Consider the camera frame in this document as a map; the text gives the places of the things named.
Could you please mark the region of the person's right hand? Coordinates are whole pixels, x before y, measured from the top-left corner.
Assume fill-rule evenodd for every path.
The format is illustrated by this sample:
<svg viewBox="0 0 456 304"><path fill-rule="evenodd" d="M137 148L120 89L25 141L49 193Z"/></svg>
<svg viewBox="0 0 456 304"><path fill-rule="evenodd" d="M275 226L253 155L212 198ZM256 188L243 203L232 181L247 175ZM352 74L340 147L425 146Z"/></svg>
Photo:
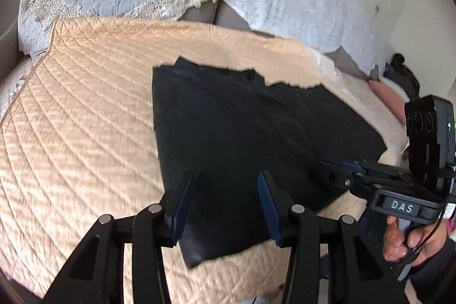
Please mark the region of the person's right hand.
<svg viewBox="0 0 456 304"><path fill-rule="evenodd" d="M388 262L398 262L407 255L409 248L415 248L421 244L436 228L436 224L421 226L414 229L405 239L402 231L398 228L396 218L388 216L386 232L383 236L382 255ZM447 220L443 220L437 230L422 245L420 255L414 261L413 266L419 266L429 258L436 255L447 240Z"/></svg>

